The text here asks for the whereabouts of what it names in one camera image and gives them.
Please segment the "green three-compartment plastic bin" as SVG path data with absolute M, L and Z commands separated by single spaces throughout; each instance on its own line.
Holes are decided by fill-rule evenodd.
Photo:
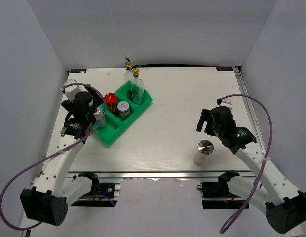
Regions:
M 104 120 L 107 124 L 99 126 L 95 133 L 108 146 L 115 142 L 152 102 L 146 90 L 143 91 L 140 105 L 129 100 L 129 95 L 131 95 L 131 87 L 124 84 L 114 93 L 105 95 L 104 103 L 100 106 L 105 113 Z

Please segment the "glass bottle with dark sauce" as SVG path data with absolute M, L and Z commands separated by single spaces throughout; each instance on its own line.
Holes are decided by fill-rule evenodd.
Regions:
M 127 98 L 130 101 L 133 101 L 133 97 L 132 97 L 132 91 L 131 91 L 131 83 L 133 80 L 133 74 L 132 74 L 132 63 L 130 61 L 129 58 L 125 58 L 126 62 L 125 62 L 125 68 L 126 68 L 126 72 L 124 73 L 124 84 L 125 84 L 125 91 L 126 91 L 126 95 Z

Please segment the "white shaker blue label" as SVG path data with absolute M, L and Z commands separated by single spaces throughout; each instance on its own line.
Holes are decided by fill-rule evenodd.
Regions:
M 101 120 L 101 118 L 103 117 L 104 113 L 101 109 L 101 107 L 97 107 L 94 111 L 94 116 L 95 116 L 95 119 L 96 119 L 96 123 L 99 123 L 99 121 Z M 107 121 L 106 121 L 106 118 L 104 117 L 102 119 L 102 122 L 100 123 L 99 125 L 99 129 L 103 129 L 107 126 Z

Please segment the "right blue logo sticker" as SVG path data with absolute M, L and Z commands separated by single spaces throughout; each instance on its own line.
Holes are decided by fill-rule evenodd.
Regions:
M 217 71 L 221 71 L 221 72 L 223 72 L 223 71 L 234 71 L 234 68 L 233 67 L 216 67 L 216 70 Z

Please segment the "blue logo sticker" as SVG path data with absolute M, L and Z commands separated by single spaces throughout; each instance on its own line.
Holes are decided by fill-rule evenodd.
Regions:
M 86 73 L 87 69 L 70 69 L 70 73 Z
M 234 68 L 233 67 L 216 67 L 216 70 L 217 71 L 221 71 L 221 72 L 223 72 L 223 71 L 234 71 Z

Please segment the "left blue logo sticker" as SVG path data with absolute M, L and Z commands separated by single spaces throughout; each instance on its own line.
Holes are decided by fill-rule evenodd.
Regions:
M 86 73 L 87 69 L 70 69 L 70 73 Z

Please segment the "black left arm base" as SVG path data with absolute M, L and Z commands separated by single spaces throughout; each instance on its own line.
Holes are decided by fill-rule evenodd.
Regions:
M 95 196 L 87 199 L 80 199 L 72 204 L 74 207 L 114 207 L 119 197 L 119 184 L 113 182 L 103 182 L 96 178 L 94 173 L 85 172 L 73 176 L 73 181 L 78 177 L 87 177 L 92 180 L 92 191 L 84 194 L 83 197 Z

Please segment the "white shaker silver lid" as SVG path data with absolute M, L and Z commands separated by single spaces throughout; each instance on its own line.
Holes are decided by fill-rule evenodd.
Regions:
M 207 156 L 212 154 L 214 151 L 214 145 L 209 140 L 201 140 L 197 145 L 197 152 L 193 157 L 193 162 L 196 165 L 202 165 L 206 160 Z

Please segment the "white lid spice jar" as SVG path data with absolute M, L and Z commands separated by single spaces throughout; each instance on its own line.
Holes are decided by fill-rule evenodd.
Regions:
M 127 119 L 130 115 L 130 105 L 127 101 L 120 101 L 117 105 L 120 117 Z

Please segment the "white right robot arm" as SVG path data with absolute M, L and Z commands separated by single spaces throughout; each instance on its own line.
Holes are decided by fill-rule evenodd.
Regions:
M 306 221 L 306 191 L 293 185 L 265 158 L 256 137 L 246 127 L 238 127 L 229 107 L 203 109 L 196 131 L 217 137 L 256 176 L 258 189 L 239 173 L 231 170 L 219 177 L 218 192 L 229 197 L 251 197 L 249 203 L 259 209 L 275 231 L 285 234 Z

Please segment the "red cap sauce bottle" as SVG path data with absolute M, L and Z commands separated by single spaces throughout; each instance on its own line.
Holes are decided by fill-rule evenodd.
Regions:
M 115 93 L 108 93 L 105 95 L 104 97 L 105 99 L 105 103 L 108 107 L 108 110 L 111 112 L 111 113 L 116 113 L 118 111 L 118 108 L 117 108 L 117 96 Z

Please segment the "aluminium table frame rail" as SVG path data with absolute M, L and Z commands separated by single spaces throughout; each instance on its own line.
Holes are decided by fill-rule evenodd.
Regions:
M 234 73 L 236 75 L 236 79 L 237 79 L 237 82 L 240 88 L 240 92 L 241 94 L 243 94 L 242 98 L 243 98 L 243 102 L 246 107 L 247 114 L 250 119 L 251 127 L 253 128 L 256 137 L 258 138 L 258 143 L 262 150 L 262 155 L 264 155 L 265 158 L 269 158 L 269 152 L 270 152 L 271 143 L 273 139 L 273 124 L 272 124 L 270 114 L 263 103 L 261 103 L 259 100 L 249 95 L 245 80 L 242 76 L 241 66 L 235 66 L 233 69 L 234 69 Z M 269 137 L 268 137 L 267 143 L 265 143 L 263 139 L 258 116 L 255 110 L 255 105 L 258 105 L 265 112 L 265 115 L 268 120 Z

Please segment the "clear glass bottle gold spout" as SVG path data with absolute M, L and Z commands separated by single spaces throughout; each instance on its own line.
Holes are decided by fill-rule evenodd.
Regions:
M 135 65 L 132 70 L 133 80 L 131 82 L 131 93 L 133 102 L 140 106 L 143 103 L 144 95 L 144 82 L 140 79 L 140 70 L 139 66 Z

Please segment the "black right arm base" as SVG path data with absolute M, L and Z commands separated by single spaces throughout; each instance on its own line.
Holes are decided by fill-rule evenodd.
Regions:
M 201 191 L 202 208 L 204 210 L 239 209 L 244 203 L 241 197 L 230 192 L 228 181 L 240 176 L 234 170 L 229 170 L 218 177 L 216 182 L 201 182 L 196 186 Z

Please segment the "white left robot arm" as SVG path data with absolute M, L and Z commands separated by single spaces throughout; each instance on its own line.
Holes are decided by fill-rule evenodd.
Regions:
M 88 84 L 85 91 L 67 92 L 66 96 L 61 105 L 68 114 L 60 132 L 56 157 L 48 161 L 33 186 L 20 195 L 27 218 L 54 226 L 62 224 L 69 206 L 83 196 L 94 197 L 99 192 L 98 177 L 91 172 L 81 173 L 66 187 L 63 185 L 74 159 L 94 132 L 94 112 L 102 102 L 101 96 Z

